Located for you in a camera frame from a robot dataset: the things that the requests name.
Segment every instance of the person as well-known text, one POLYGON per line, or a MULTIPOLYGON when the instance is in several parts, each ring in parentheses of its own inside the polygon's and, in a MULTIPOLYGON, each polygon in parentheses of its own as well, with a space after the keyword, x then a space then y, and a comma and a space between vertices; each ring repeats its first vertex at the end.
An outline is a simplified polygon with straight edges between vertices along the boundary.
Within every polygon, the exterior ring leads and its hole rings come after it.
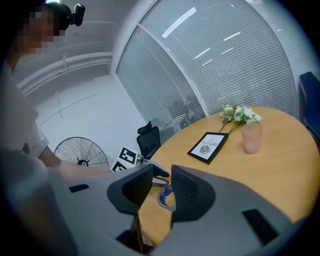
POLYGON ((109 167, 85 167, 59 159, 48 147, 49 141, 36 124, 38 113, 14 84, 11 73, 18 60, 37 51, 60 36, 69 26, 70 9, 49 3, 32 12, 12 43, 2 64, 0 84, 4 86, 0 116, 0 149, 23 150, 39 158, 47 167, 58 168, 65 179, 110 173, 109 167))

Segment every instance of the picture frame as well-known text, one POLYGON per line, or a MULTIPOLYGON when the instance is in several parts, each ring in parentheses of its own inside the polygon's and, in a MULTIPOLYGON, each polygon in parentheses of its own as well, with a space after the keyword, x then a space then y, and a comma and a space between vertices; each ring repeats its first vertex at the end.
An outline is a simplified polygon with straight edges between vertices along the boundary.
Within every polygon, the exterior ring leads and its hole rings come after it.
POLYGON ((187 154, 209 165, 225 144, 228 136, 228 133, 206 132, 187 154))

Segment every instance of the gray device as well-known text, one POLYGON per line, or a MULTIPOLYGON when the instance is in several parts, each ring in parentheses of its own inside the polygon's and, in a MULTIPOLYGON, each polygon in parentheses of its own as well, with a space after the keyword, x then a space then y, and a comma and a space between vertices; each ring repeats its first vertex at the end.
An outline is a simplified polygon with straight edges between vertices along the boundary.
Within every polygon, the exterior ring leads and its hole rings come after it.
MULTIPOLYGON (((54 255, 137 256, 124 245, 137 228, 155 165, 70 181, 21 152, 0 151, 0 180, 21 223, 54 255)), ((278 253, 300 230, 275 206, 245 185, 173 165, 176 199, 172 229, 151 256, 278 253)))

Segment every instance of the black picture frame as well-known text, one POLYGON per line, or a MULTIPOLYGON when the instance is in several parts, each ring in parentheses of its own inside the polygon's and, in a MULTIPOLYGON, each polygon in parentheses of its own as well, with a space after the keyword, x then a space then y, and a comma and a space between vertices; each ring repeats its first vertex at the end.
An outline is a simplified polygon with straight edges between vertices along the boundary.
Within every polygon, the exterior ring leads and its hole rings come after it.
POLYGON ((190 151, 187 153, 189 156, 194 157, 198 160, 200 160, 201 162, 206 163, 207 165, 209 165, 212 160, 215 158, 215 156, 219 153, 220 149, 223 147, 223 145, 225 144, 227 138, 228 138, 229 134, 228 133, 220 133, 220 132, 206 132, 201 139, 199 139, 199 141, 190 149, 190 151), (196 148, 196 146, 198 146, 198 144, 207 136, 207 135, 220 135, 223 136, 221 142, 219 143, 219 145, 216 147, 216 149, 211 153, 210 157, 208 159, 205 159, 199 155, 196 155, 194 153, 192 153, 192 151, 196 148))

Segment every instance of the pink cup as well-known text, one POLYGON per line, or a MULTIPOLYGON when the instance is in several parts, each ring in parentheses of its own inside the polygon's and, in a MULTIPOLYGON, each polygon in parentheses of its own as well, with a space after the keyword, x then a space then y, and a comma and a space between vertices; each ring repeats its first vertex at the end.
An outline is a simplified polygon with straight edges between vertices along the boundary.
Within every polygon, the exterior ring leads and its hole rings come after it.
POLYGON ((248 154, 259 151, 262 138, 262 126, 259 123, 248 123, 242 127, 244 149, 248 154))

